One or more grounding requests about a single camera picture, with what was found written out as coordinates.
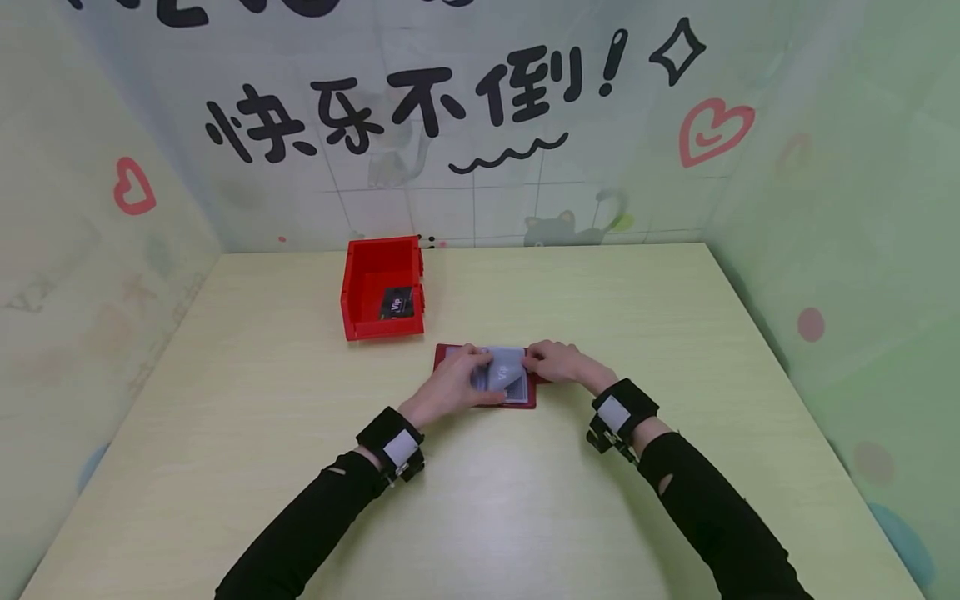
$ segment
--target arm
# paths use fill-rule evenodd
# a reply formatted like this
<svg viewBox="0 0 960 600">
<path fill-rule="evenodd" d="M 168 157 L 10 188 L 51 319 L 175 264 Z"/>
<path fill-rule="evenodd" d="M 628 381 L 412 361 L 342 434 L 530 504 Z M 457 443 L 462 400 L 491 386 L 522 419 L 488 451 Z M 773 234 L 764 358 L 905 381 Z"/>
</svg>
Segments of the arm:
<svg viewBox="0 0 960 600">
<path fill-rule="evenodd" d="M 580 383 L 594 396 L 619 381 L 611 369 L 572 345 L 534 344 L 524 363 L 546 379 Z M 724 598 L 810 598 L 770 529 L 687 440 L 652 417 L 636 426 L 632 443 L 640 473 L 709 566 Z"/>
<path fill-rule="evenodd" d="M 397 411 L 418 430 L 499 392 L 477 392 L 470 373 L 492 355 L 467 344 L 447 357 Z M 293 600 L 358 515 L 379 496 L 381 465 L 360 446 L 343 454 L 306 487 L 247 548 L 216 591 L 217 600 Z"/>
</svg>

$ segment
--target light wooden table surface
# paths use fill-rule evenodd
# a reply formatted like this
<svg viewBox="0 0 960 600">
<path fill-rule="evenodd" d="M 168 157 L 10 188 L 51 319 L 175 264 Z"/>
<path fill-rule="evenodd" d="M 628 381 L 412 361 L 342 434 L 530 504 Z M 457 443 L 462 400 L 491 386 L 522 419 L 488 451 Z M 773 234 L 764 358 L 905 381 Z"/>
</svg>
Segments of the light wooden table surface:
<svg viewBox="0 0 960 600">
<path fill-rule="evenodd" d="M 425 252 L 422 338 L 344 339 L 342 252 L 217 263 L 24 600 L 212 598 L 247 545 L 439 342 L 576 342 L 630 376 L 771 526 L 818 599 L 920 599 L 703 245 Z M 427 431 L 307 598 L 714 598 L 587 393 Z"/>
</svg>

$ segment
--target green wall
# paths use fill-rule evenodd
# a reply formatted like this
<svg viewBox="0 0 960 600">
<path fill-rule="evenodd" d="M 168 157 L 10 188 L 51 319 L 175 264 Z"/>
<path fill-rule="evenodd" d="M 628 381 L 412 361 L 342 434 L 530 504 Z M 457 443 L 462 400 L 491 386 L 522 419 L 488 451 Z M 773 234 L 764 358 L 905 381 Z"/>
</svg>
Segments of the green wall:
<svg viewBox="0 0 960 600">
<path fill-rule="evenodd" d="M 818 4 L 705 238 L 918 585 L 957 598 L 960 5 Z"/>
</svg>

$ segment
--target wall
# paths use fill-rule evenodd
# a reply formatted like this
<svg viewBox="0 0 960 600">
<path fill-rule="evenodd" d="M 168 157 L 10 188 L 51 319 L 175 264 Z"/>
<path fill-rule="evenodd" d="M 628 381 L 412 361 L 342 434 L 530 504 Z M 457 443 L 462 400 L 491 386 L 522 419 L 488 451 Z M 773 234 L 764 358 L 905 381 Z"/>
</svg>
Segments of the wall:
<svg viewBox="0 0 960 600">
<path fill-rule="evenodd" d="M 0 2 L 2 599 L 26 585 L 219 253 L 59 10 Z"/>
<path fill-rule="evenodd" d="M 944 599 L 960 597 L 958 18 L 949 0 L 814 18 L 706 232 L 910 573 Z"/>
<path fill-rule="evenodd" d="M 335 249 L 351 237 L 410 233 L 437 247 L 697 239 L 801 5 L 137 4 L 62 6 L 230 252 Z M 522 50 L 530 52 L 513 54 Z M 430 77 L 448 78 L 430 95 L 435 131 L 416 105 L 396 114 L 409 84 Z M 349 78 L 355 87 L 341 93 L 352 120 L 332 91 L 323 106 L 323 89 Z M 515 108 L 528 97 L 533 108 Z M 720 101 L 740 108 L 712 132 Z M 364 109 L 382 133 L 358 133 Z M 461 174 L 508 149 L 521 158 Z"/>
</svg>

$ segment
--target black sleeve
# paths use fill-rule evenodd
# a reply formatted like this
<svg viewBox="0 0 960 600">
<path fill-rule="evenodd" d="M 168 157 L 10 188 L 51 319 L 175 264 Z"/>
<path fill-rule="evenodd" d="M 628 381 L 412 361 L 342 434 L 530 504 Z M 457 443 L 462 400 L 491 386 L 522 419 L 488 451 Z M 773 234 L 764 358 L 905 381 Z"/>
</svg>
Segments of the black sleeve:
<svg viewBox="0 0 960 600">
<path fill-rule="evenodd" d="M 713 571 L 725 600 L 812 600 L 786 550 L 759 515 L 679 433 L 650 442 L 639 469 L 654 490 L 664 476 L 673 474 L 660 502 Z"/>
<path fill-rule="evenodd" d="M 247 548 L 217 588 L 216 600 L 301 595 L 350 524 L 379 496 L 381 482 L 363 456 L 338 457 Z"/>
</svg>

